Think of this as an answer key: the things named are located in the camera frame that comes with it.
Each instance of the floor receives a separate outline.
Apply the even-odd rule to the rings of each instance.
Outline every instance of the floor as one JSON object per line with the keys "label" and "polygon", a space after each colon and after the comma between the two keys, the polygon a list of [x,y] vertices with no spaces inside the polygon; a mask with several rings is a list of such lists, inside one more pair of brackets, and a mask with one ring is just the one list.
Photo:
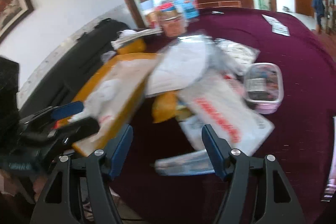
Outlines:
{"label": "floor", "polygon": [[300,20],[304,25],[306,25],[306,27],[307,27],[309,30],[316,29],[316,21],[315,21],[315,18],[306,16],[306,15],[297,14],[297,13],[287,13],[287,14],[290,14],[290,15],[296,17],[296,18],[297,18],[298,20]]}
{"label": "floor", "polygon": [[296,17],[300,20],[309,30],[312,30],[318,36],[319,41],[325,47],[326,51],[331,55],[333,60],[336,62],[336,34],[327,35],[325,32],[321,34],[317,34],[316,29],[316,21],[313,17],[309,17],[306,15],[296,14],[296,13],[288,13],[292,16]]}
{"label": "floor", "polygon": [[312,30],[318,36],[319,41],[324,46],[325,50],[331,55],[336,62],[336,34],[328,35],[325,32],[317,34],[315,30]]}

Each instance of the plastic container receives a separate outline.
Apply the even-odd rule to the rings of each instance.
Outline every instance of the plastic container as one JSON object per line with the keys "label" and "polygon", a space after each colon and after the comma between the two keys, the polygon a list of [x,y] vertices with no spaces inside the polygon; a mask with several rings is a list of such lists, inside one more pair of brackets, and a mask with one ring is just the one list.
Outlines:
{"label": "plastic container", "polygon": [[256,104],[260,114],[276,112],[284,98],[280,68],[272,63],[254,63],[244,76],[245,99]]}
{"label": "plastic container", "polygon": [[196,0],[173,0],[176,6],[181,7],[181,10],[186,19],[192,19],[200,15],[196,9]]}
{"label": "plastic container", "polygon": [[173,3],[166,3],[157,8],[159,24],[168,37],[177,37],[186,32],[185,20],[181,13],[178,13]]}

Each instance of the jar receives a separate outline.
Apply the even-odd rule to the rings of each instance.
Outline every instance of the jar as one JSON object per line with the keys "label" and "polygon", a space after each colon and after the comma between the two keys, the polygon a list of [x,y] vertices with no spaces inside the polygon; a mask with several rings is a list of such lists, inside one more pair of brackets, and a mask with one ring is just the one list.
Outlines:
{"label": "jar", "polygon": [[157,7],[158,15],[161,19],[176,17],[178,15],[173,3],[165,3]]}
{"label": "jar", "polygon": [[160,25],[168,37],[177,37],[186,31],[184,18],[181,14],[177,15],[176,17],[160,20]]}

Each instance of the white plastic bag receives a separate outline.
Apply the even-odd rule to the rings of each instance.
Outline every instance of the white plastic bag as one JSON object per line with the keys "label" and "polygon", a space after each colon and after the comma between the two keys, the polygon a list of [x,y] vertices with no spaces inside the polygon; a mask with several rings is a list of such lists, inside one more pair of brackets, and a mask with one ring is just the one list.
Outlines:
{"label": "white plastic bag", "polygon": [[272,132],[273,124],[249,109],[241,97],[214,70],[179,91],[179,98],[199,118],[210,124],[232,148],[251,156]]}
{"label": "white plastic bag", "polygon": [[178,124],[195,150],[205,149],[202,141],[202,128],[205,123],[197,115],[191,116]]}
{"label": "white plastic bag", "polygon": [[112,100],[118,92],[118,89],[120,89],[119,79],[111,79],[102,82],[84,101],[83,111],[73,115],[68,121],[75,122],[85,117],[98,118],[104,103]]}
{"label": "white plastic bag", "polygon": [[193,176],[215,172],[205,149],[176,157],[156,160],[155,171],[163,176]]}
{"label": "white plastic bag", "polygon": [[199,79],[206,71],[208,37],[191,35],[179,37],[178,40],[177,44],[164,53],[161,63],[149,77],[147,96],[183,89]]}
{"label": "white plastic bag", "polygon": [[237,75],[244,75],[260,53],[257,49],[226,39],[218,38],[215,42],[222,50],[226,66]]}

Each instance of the metal screw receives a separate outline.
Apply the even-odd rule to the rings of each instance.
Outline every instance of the metal screw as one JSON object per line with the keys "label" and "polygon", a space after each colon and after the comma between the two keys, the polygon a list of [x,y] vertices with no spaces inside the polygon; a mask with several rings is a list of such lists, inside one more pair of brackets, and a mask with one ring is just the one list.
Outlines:
{"label": "metal screw", "polygon": [[239,149],[232,149],[231,154],[235,155],[235,156],[239,156],[240,155],[240,150]]}
{"label": "metal screw", "polygon": [[267,159],[269,161],[275,161],[275,157],[273,155],[267,155]]}
{"label": "metal screw", "polygon": [[66,162],[68,159],[69,159],[68,156],[62,156],[62,157],[59,158],[59,160],[60,160],[61,162]]}
{"label": "metal screw", "polygon": [[98,149],[98,150],[96,150],[96,151],[94,152],[94,154],[95,154],[96,156],[101,156],[101,155],[104,154],[104,150],[102,150],[102,149]]}

